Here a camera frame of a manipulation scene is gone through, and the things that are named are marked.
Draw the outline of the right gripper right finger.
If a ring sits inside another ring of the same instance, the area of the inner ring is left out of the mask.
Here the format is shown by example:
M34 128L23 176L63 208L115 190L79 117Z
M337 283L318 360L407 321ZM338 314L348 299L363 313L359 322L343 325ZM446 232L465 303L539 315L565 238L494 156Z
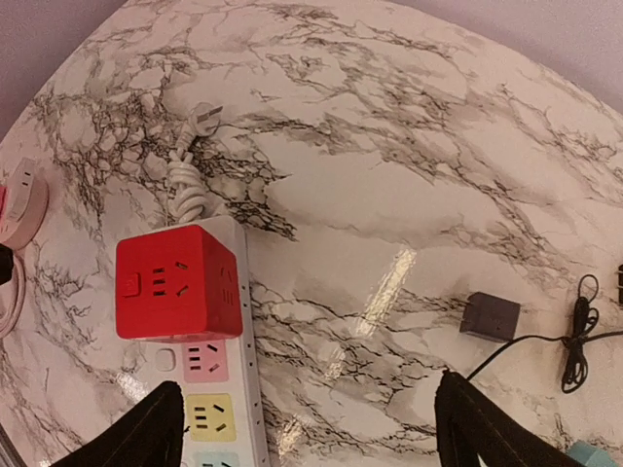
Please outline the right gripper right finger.
M456 372L443 373L434 410L437 451L443 466L579 464L523 428Z

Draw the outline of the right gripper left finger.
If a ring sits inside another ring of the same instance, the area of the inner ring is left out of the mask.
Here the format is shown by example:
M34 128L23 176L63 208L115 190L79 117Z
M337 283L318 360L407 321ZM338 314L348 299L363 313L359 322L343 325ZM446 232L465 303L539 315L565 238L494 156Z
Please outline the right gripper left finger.
M177 467L182 461L184 403L165 381L105 432L60 459L57 467Z

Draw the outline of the white multicolour power strip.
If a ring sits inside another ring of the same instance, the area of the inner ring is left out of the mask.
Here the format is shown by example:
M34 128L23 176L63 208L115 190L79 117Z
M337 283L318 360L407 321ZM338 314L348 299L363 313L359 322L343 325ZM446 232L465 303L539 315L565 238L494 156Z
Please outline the white multicolour power strip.
M176 381L184 405L183 466L269 466L253 332L247 245L230 216L199 221L237 259L242 334L224 341L144 342L138 380L146 391Z

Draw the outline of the dark grey usb charger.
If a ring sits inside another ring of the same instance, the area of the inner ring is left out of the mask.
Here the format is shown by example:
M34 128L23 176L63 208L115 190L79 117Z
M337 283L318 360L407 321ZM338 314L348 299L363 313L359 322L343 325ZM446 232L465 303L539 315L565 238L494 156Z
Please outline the dark grey usb charger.
M483 292L471 294L465 305L459 331L488 341L515 338L521 306Z

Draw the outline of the red cube socket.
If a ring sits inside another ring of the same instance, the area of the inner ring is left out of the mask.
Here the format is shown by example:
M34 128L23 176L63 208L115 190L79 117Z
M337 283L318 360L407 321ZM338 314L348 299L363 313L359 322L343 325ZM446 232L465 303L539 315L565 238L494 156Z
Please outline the red cube socket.
M126 238L116 248L115 315L126 340L237 338L237 258L198 225Z

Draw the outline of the black power adapter with cable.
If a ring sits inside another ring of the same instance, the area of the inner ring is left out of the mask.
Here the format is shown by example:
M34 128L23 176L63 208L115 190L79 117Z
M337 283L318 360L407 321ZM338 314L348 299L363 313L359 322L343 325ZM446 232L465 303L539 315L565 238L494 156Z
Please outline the black power adapter with cable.
M561 375L560 388L566 394L572 394L580 389L589 375L589 363L585 356L584 347L592 341L621 337L622 331L608 331L596 335L592 332L599 324L600 312L592 306L593 301L600 292L599 279L592 273L584 274L578 281L576 299L573 304L570 333L556 338L540 335L525 335L515 338L498 348L486 360L484 360L466 379L473 380L485 368L500 356L504 351L519 342L538 340L545 342L559 342L567 352L567 359Z

